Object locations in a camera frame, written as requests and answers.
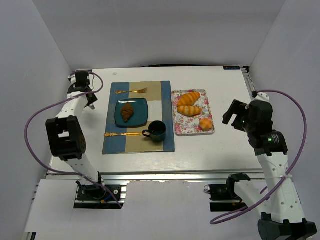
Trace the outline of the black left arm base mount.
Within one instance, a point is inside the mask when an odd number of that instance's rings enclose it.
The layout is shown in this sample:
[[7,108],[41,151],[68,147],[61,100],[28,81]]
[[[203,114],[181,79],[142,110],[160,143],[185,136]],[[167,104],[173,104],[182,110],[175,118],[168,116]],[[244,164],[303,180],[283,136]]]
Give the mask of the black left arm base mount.
[[125,196],[123,192],[124,186],[118,184],[106,185],[117,199],[119,206],[112,195],[103,188],[86,189],[85,186],[80,186],[76,189],[74,209],[99,209],[99,210],[119,210],[124,205]]

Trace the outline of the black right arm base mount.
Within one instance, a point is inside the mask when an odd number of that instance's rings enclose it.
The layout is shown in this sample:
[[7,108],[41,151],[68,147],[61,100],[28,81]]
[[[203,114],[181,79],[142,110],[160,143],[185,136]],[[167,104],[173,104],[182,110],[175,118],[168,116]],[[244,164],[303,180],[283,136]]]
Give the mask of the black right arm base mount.
[[247,207],[240,197],[227,190],[225,184],[207,184],[203,191],[209,195],[210,211],[213,213],[232,212]]

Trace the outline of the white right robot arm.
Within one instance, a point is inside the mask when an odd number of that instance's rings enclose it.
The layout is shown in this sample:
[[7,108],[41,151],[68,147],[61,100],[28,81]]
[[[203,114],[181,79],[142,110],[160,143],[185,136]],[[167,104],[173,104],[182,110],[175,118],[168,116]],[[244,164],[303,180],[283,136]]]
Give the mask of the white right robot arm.
[[245,174],[232,175],[228,187],[240,197],[248,209],[256,213],[260,238],[263,240],[306,240],[317,233],[301,206],[292,177],[287,172],[288,147],[283,134],[273,129],[273,108],[266,100],[249,104],[234,100],[223,116],[228,124],[247,133],[260,163],[268,193],[262,196]]

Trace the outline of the brown chocolate croissant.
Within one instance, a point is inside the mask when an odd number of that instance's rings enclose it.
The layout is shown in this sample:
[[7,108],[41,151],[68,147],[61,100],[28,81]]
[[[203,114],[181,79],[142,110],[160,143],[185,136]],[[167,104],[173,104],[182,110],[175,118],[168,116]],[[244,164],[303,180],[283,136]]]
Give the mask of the brown chocolate croissant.
[[127,123],[134,114],[133,106],[127,102],[120,110],[123,121]]

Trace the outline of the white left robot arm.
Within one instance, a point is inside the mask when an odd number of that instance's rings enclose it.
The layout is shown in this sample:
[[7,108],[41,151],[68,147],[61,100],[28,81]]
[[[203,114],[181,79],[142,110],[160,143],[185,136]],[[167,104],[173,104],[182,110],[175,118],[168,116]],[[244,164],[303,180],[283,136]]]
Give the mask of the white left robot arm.
[[56,117],[46,121],[45,127],[52,155],[80,174],[77,184],[83,194],[98,200],[105,196],[106,190],[101,187],[101,174],[86,156],[87,143],[79,122],[83,110],[91,108],[98,100],[90,87],[91,72],[78,70],[69,77],[71,86],[67,92],[67,102]]

